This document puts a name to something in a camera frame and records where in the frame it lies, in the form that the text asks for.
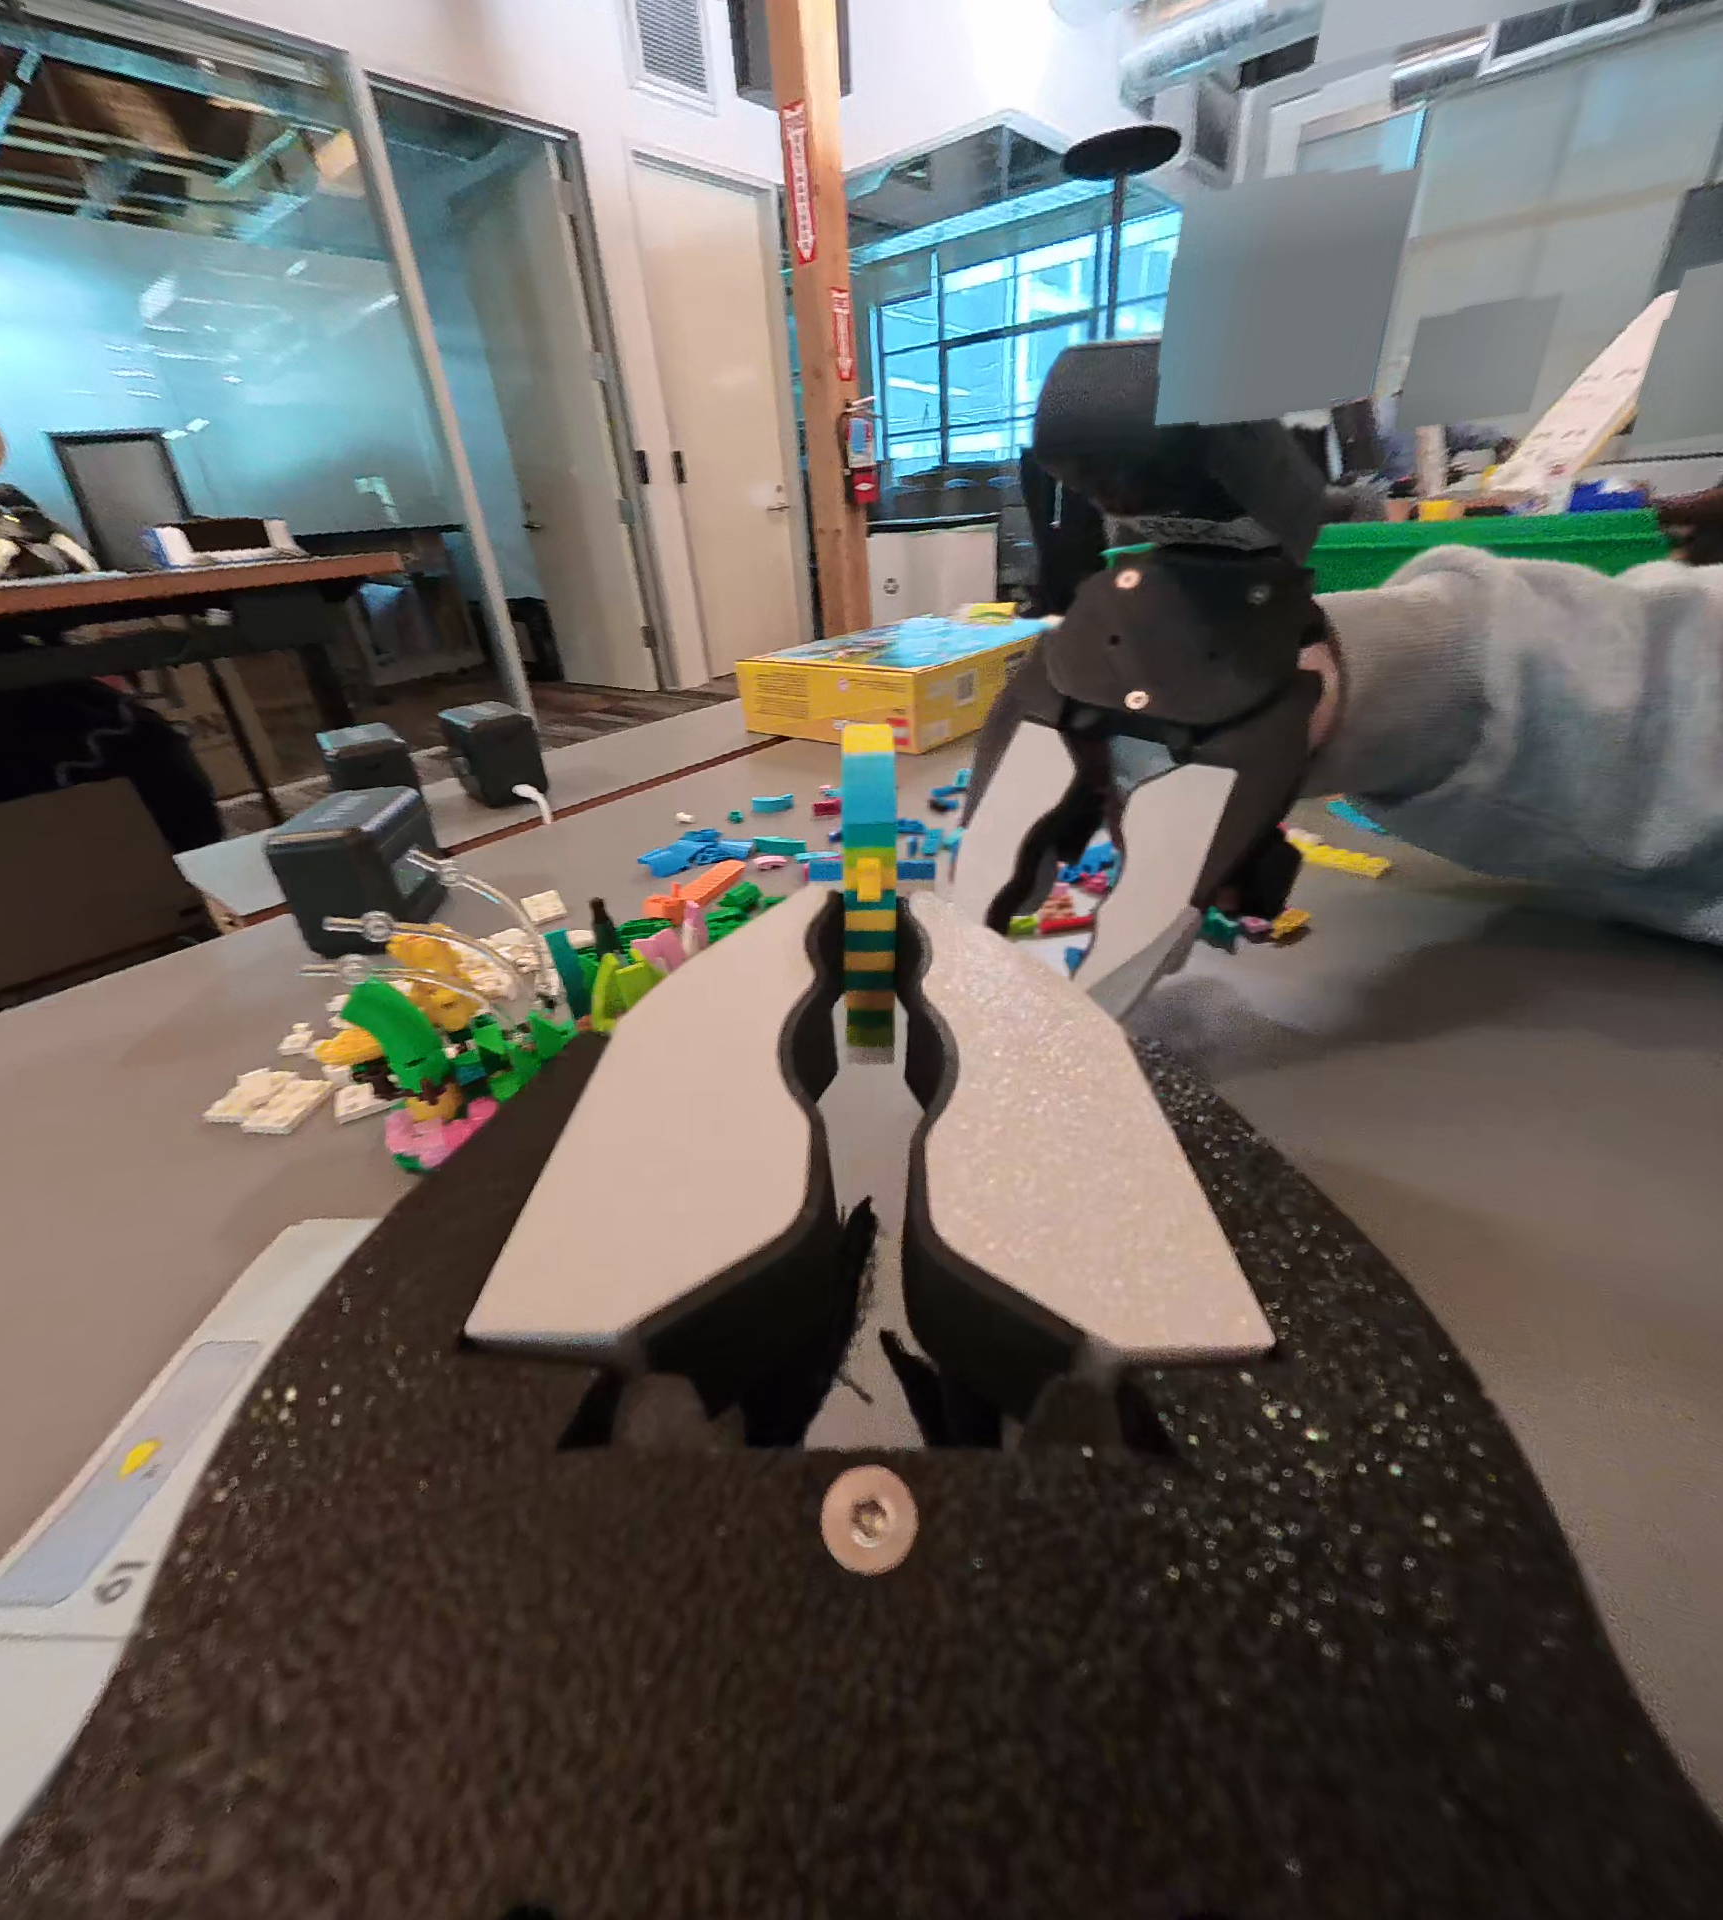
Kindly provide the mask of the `large black power station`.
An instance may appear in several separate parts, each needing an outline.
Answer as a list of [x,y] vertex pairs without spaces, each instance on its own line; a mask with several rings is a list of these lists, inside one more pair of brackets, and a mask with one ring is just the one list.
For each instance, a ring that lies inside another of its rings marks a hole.
[[322,960],[374,950],[360,930],[330,930],[330,919],[360,922],[374,912],[414,924],[438,919],[448,888],[412,861],[412,852],[444,858],[430,806],[412,784],[332,790],[264,843],[298,934]]

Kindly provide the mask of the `black round lamp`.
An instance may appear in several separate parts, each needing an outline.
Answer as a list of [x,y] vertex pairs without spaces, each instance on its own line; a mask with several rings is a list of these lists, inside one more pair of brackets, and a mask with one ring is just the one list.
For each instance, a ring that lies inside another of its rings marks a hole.
[[1113,341],[1119,306],[1121,236],[1127,180],[1157,173],[1181,155],[1183,135],[1165,123],[1135,121],[1073,143],[1061,156],[1065,180],[1105,182],[1111,188],[1103,338]]

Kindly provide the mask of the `wall air vent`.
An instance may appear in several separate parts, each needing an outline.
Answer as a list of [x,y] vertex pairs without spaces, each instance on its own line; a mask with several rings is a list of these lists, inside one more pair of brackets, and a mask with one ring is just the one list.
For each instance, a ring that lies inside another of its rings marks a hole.
[[659,100],[713,110],[703,3],[623,3],[631,84]]

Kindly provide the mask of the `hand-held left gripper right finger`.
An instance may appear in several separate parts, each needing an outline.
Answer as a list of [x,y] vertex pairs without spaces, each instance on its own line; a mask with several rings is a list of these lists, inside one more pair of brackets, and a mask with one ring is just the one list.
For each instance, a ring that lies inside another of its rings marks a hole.
[[1273,1348],[1119,1025],[951,903],[903,907],[919,1109],[905,1314],[943,1371],[1243,1365]]

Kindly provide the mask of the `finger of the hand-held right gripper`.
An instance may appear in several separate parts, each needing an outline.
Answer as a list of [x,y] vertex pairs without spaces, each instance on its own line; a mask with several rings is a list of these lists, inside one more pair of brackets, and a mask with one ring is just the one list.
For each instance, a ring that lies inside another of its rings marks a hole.
[[1055,721],[1021,714],[985,731],[951,878],[967,920],[1005,938],[1095,834],[1117,833],[1111,724],[1105,708],[1067,705]]
[[1199,934],[1205,912],[1193,897],[1237,776],[1169,757],[1105,757],[1103,773],[1117,805],[1109,829],[1117,870],[1073,983],[1125,1025]]

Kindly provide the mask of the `green storage box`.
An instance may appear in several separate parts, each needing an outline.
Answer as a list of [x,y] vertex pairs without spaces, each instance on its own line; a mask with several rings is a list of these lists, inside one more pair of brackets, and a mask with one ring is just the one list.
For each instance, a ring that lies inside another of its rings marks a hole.
[[1503,561],[1575,564],[1617,577],[1671,558],[1651,508],[1561,514],[1483,514],[1449,521],[1339,523],[1321,528],[1309,558],[1317,594],[1369,592],[1405,564],[1467,548]]

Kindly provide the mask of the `yellow toy brick box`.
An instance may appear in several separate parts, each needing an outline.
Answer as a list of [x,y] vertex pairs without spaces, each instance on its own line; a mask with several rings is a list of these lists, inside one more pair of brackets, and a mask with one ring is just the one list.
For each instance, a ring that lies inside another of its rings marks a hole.
[[835,745],[849,724],[893,732],[897,755],[923,757],[975,735],[1017,676],[1049,618],[909,617],[739,660],[747,732]]

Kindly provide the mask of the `instruction booklet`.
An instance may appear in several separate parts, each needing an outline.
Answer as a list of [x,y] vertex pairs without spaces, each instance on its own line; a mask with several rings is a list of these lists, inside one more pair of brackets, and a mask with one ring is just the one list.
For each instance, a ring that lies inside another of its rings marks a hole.
[[236,1410],[376,1226],[374,1217],[318,1217],[280,1232],[0,1559],[0,1846],[138,1635]]

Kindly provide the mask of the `orange brick separator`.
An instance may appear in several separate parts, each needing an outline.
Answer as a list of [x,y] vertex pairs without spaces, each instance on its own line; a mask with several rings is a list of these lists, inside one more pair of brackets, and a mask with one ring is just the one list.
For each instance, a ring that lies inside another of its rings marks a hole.
[[661,891],[641,903],[641,917],[679,927],[687,910],[695,908],[707,914],[725,894],[741,885],[745,862],[737,858],[715,861],[703,868],[687,868],[671,877]]

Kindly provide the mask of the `striped toy brick fish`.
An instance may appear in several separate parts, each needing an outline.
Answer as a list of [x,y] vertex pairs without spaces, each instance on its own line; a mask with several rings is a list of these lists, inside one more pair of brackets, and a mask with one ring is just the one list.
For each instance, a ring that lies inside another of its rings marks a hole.
[[837,831],[797,855],[801,881],[833,897],[843,1042],[851,1060],[883,1067],[897,1045],[901,907],[935,881],[941,834],[899,805],[899,739],[887,722],[839,731],[839,780],[819,803]]

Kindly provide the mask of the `scattered blue pink toy bricks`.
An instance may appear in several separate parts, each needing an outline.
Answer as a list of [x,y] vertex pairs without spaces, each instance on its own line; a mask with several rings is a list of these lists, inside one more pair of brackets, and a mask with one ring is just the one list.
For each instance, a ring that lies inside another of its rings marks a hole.
[[[895,826],[899,881],[933,883],[945,856],[959,844],[959,820],[969,790],[969,765],[959,765],[931,786],[915,812]],[[679,833],[635,862],[669,892],[675,883],[697,877],[723,862],[739,862],[751,874],[797,870],[809,883],[835,885],[843,872],[843,803],[835,783],[823,783],[805,808],[795,794],[753,796],[743,808],[731,808],[727,829],[679,815]]]

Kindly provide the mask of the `wooden post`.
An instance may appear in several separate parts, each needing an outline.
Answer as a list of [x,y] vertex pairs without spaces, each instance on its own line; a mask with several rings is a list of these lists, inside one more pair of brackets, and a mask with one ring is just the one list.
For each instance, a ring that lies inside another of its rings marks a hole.
[[765,7],[791,265],[809,514],[825,636],[871,625],[867,518],[849,494],[849,420],[859,401],[841,152],[839,10]]

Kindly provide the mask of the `dark framed monitor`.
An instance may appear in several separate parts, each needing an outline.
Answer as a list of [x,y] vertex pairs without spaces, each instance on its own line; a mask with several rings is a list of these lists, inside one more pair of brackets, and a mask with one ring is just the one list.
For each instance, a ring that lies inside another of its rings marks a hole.
[[48,440],[84,523],[158,526],[192,517],[166,430],[56,430]]

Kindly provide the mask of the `large window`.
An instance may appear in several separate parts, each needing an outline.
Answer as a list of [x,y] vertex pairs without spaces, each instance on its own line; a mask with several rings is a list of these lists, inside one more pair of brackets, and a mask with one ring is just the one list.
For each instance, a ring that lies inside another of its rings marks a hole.
[[945,222],[857,270],[891,479],[1013,465],[1061,352],[1161,335],[1181,210],[1129,197],[975,232]]

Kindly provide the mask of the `white box device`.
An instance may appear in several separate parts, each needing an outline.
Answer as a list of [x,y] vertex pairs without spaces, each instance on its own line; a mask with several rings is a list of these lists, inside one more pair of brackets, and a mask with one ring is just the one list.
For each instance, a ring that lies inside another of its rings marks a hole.
[[202,517],[148,526],[140,538],[150,561],[164,571],[306,561],[288,523],[280,518]]

